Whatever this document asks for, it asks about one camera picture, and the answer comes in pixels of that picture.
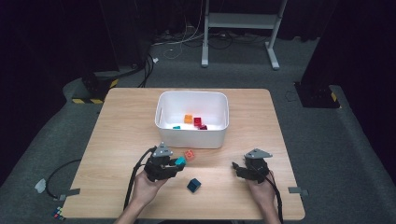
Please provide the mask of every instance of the wooden table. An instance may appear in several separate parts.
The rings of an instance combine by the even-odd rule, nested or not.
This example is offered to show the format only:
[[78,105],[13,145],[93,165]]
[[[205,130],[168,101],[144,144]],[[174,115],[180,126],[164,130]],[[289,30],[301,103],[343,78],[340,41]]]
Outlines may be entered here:
[[[118,217],[122,212],[132,170],[161,137],[154,123],[161,93],[181,89],[112,89],[106,97],[71,189],[80,189],[64,203],[65,217]],[[195,159],[160,189],[140,214],[156,219],[262,219],[245,180],[232,169],[232,161],[245,166],[243,155],[253,148],[272,153],[265,159],[275,173],[285,220],[304,218],[288,151],[267,90],[194,89],[218,91],[229,101],[230,125],[218,149],[194,149]],[[187,148],[172,148],[171,158]],[[190,180],[202,186],[191,193]]]

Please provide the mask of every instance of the dark blue cube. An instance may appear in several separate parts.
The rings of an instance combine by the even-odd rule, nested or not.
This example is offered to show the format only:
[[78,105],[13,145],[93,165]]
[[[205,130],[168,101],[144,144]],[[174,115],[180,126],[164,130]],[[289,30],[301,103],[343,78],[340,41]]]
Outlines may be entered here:
[[201,187],[201,182],[199,182],[196,178],[192,179],[187,186],[187,188],[194,193],[195,191],[198,190],[198,188]]

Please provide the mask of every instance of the person's right arm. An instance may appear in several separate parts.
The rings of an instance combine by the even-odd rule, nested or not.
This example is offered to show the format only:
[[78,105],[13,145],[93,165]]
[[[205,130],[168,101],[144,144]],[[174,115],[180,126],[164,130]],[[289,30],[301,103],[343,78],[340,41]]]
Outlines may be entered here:
[[[270,174],[267,176],[274,183]],[[265,180],[258,184],[257,181],[246,180],[253,196],[254,202],[259,206],[265,224],[280,224],[276,208],[274,206],[275,191],[271,184]]]

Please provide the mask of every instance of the toy block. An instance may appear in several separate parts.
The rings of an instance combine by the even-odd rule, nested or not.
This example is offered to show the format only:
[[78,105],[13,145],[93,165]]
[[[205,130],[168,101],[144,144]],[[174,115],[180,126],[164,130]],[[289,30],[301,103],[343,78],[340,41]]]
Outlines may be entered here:
[[192,150],[187,150],[184,152],[184,157],[186,157],[187,161],[192,161],[195,158],[194,153],[192,152]]
[[207,130],[207,127],[206,127],[206,125],[201,125],[198,127],[198,129],[199,130]]
[[184,159],[184,157],[179,157],[175,161],[175,166],[177,166],[177,167],[185,166],[185,165],[186,165],[186,160]]
[[201,118],[194,118],[194,126],[200,127],[202,125]]
[[187,188],[194,193],[195,191],[198,190],[198,188],[201,187],[201,182],[199,182],[196,178],[192,179],[187,186]]
[[192,115],[185,115],[184,116],[185,123],[192,123]]

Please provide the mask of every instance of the forearm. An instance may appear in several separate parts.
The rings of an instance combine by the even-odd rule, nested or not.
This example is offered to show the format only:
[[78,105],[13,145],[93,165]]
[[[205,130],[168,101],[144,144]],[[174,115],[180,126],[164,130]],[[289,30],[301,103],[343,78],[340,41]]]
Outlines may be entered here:
[[277,211],[272,204],[259,204],[265,224],[280,224]]
[[133,224],[144,208],[144,204],[131,201],[114,224]]

